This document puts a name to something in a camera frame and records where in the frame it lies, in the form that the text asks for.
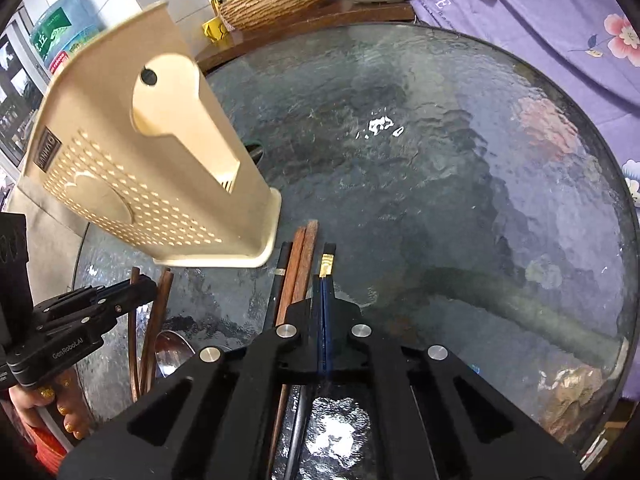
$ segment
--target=spoon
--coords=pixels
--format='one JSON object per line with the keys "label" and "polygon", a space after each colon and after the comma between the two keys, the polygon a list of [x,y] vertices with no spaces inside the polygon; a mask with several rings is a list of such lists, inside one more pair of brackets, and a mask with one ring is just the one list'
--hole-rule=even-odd
{"label": "spoon", "polygon": [[170,376],[195,355],[187,340],[173,330],[162,330],[158,334],[154,350],[162,377]]}

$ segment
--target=yellow mug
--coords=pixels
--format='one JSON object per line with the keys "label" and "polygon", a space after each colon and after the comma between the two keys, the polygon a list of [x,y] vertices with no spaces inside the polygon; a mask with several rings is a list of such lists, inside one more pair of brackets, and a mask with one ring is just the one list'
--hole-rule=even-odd
{"label": "yellow mug", "polygon": [[204,31],[204,35],[211,41],[221,40],[228,34],[228,30],[226,30],[225,24],[219,16],[203,23],[202,30]]}

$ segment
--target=metal screw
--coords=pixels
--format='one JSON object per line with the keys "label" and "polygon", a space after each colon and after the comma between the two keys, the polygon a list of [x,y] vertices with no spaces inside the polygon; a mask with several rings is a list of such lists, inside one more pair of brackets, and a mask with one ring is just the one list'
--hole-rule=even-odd
{"label": "metal screw", "polygon": [[371,335],[371,327],[362,323],[353,325],[351,333],[356,337],[369,337]]}
{"label": "metal screw", "polygon": [[429,349],[427,350],[427,355],[431,359],[434,359],[436,361],[442,361],[447,358],[447,356],[449,355],[449,352],[447,352],[447,349],[444,348],[444,346],[442,345],[433,345],[433,346],[430,346]]}
{"label": "metal screw", "polygon": [[276,329],[276,334],[281,338],[293,337],[298,333],[298,329],[290,324],[280,325]]}
{"label": "metal screw", "polygon": [[206,363],[215,363],[218,359],[220,359],[220,350],[218,350],[215,346],[209,346],[207,348],[203,348],[200,351],[200,359]]}

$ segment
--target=round glass tabletop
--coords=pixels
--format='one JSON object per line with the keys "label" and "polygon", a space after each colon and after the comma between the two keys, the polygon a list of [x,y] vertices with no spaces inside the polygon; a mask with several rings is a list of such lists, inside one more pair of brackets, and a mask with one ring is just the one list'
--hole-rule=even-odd
{"label": "round glass tabletop", "polygon": [[[571,99],[488,44],[397,24],[293,38],[207,81],[264,150],[258,168],[283,198],[276,247],[318,219],[316,253],[337,244],[337,296],[370,324],[447,346],[572,450],[588,445],[634,349],[638,240],[622,174]],[[196,350],[248,344],[277,253],[259,269],[173,269],[164,327]],[[159,276],[91,226],[75,285],[124,280],[133,265]],[[126,325],[78,365],[98,420],[131,403]],[[364,396],[336,386],[314,401],[301,474],[322,461],[372,471]],[[334,419],[347,440],[327,437]]]}

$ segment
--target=green label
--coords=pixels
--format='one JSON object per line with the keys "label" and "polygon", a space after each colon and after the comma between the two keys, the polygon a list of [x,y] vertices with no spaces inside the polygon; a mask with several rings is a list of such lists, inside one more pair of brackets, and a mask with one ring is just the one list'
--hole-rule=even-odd
{"label": "green label", "polygon": [[66,16],[65,11],[62,10],[62,7],[56,9],[52,15],[40,25],[40,28],[33,35],[31,41],[43,60],[47,57],[51,47],[60,41],[60,37],[62,37],[69,27],[71,27],[71,22]]}

